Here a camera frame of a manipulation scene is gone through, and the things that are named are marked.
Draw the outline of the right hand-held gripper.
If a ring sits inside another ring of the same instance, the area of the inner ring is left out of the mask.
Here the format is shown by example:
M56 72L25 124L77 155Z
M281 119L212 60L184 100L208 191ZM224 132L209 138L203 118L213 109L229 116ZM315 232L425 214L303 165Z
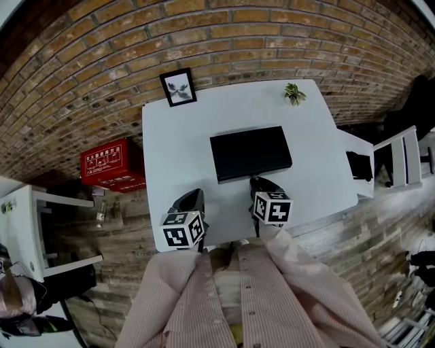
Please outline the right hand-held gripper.
M266 225L283 226L290 220L293 200L285 190L273 181L259 176L249 180L252 206L250 213L254 220L256 236L259 237L260 222Z

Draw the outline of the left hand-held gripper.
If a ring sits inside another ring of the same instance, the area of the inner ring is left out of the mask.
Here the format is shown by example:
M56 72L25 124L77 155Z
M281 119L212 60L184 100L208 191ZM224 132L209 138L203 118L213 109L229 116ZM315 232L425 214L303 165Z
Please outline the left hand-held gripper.
M195 247L206 233L206 224L201 215L201 212L205 212L203 190L197 188L185 193L173 203L172 208L178 213L164 214L160 221L166 246L170 250Z

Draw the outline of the person's left forearm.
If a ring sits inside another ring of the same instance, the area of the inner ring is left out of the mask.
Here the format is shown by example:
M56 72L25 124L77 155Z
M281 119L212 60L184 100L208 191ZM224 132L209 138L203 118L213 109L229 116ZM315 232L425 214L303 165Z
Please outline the person's left forearm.
M143 278L147 303L157 309L173 308L200 256L197 251L171 251L155 255Z

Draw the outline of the person's right forearm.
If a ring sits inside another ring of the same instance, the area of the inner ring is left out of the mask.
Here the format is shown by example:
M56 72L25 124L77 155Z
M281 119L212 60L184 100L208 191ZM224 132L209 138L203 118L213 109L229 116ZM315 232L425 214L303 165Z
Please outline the person's right forearm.
M334 279L330 269L312 258L284 228L261 224L259 236L291 287L307 292Z

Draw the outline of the white table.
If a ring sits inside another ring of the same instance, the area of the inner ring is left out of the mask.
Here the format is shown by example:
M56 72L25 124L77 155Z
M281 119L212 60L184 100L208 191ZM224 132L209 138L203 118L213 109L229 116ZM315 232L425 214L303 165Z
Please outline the white table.
M285 80L208 88L193 103L170 107L166 100L142 109L147 200L156 249L168 250L161 217L183 194L205 194L206 245L255 236L248 211L249 182L219 183L210 138L255 128L280 126L292 166L267 178L294 201L290 226L344 211L358 203L346 151L330 110L313 80L297 80L306 95L297 106L284 98Z

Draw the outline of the beige trousers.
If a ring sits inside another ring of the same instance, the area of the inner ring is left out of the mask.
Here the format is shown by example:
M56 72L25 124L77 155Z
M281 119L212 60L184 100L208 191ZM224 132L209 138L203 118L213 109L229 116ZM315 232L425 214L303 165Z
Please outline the beige trousers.
M218 271L240 271L238 251L235 247L217 247L209 252L213 273Z

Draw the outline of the clear plastic bottle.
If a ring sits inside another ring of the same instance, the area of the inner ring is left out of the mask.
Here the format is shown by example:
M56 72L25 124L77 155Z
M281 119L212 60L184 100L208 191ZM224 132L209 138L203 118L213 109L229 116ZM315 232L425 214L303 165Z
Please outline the clear plastic bottle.
M99 208L97 210L97 215L96 215L98 228L101 228L103 226L103 223L105 221L106 210L107 210L107 202L106 200L102 200L99 204Z

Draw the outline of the red fire equipment box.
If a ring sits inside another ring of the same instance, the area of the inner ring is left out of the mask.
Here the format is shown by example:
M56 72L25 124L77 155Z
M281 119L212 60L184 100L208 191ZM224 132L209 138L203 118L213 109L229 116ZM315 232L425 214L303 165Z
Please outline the red fire equipment box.
M122 138L81 153L81 181L113 192L146 188L143 150Z

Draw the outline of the white undershirt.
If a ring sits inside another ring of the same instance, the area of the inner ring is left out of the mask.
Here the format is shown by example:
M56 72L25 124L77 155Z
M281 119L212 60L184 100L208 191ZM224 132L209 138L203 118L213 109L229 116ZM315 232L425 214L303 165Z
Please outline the white undershirt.
M239 271L222 270L213 275L222 312L229 325L242 323L241 275Z

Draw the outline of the black bag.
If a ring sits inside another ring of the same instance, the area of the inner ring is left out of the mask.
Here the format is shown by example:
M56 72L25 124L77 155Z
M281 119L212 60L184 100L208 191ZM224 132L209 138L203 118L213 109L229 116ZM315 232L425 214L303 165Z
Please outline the black bag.
M355 152L346 152L346 155L353 178L370 182L373 178L370 156Z

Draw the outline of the black framed picture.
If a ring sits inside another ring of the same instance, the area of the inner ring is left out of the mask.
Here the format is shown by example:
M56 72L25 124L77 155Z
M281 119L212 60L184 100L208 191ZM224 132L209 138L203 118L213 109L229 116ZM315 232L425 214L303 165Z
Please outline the black framed picture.
M159 78L170 107L197 101L190 68L162 73Z

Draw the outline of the pink striped shirt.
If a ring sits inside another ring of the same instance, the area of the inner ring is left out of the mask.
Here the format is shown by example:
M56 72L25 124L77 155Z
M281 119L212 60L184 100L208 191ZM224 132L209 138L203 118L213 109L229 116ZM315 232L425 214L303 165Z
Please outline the pink striped shirt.
M116 348L385 348L351 285L332 270L334 279L305 292L288 284L261 238L237 251L241 324L226 321L209 252L197 251L173 308L147 303L142 279Z

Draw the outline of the white wooden chair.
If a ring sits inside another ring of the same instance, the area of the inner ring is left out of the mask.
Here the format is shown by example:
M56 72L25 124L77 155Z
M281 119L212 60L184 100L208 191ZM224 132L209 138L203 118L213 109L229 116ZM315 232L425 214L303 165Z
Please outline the white wooden chair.
M353 186L360 198L375 194L375 167L383 159L390 159L392 171L386 186L390 190L406 190L422 185L421 161L416 128L414 126L373 145L355 135L340 130L339 137L345 152L370 156L373 178L370 182L355 180Z

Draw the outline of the black office chair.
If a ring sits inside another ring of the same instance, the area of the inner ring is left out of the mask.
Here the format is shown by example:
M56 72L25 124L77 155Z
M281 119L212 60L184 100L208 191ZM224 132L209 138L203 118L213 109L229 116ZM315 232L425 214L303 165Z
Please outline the black office chair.
M400 110L387 112L382 139L393 137L411 126L416 127L418 141L435 127L435 77L429 80L419 75L415 78L404 106Z

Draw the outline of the dark green chair seat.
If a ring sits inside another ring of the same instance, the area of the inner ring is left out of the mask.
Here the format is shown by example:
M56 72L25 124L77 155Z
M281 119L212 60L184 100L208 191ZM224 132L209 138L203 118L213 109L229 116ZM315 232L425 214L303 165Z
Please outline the dark green chair seat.
M51 315L30 316L27 314L10 319L0 319L0 332L4 337L41 336L57 332L68 332L75 329L67 319Z

